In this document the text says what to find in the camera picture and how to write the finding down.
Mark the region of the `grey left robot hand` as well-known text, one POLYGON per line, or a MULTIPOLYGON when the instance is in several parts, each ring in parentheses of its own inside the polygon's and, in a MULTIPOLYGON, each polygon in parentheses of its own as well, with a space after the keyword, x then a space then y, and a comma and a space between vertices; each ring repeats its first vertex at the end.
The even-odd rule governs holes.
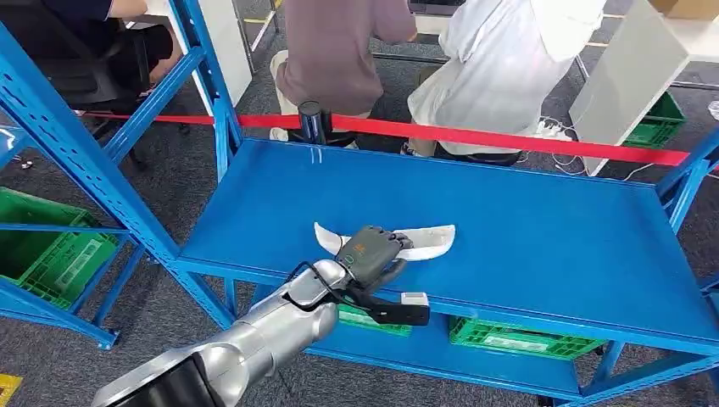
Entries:
POLYGON ((407 263, 398 259, 399 252, 413 247, 403 233, 364 226, 340 248, 335 260, 349 272, 356 287, 373 293, 399 276, 407 263))

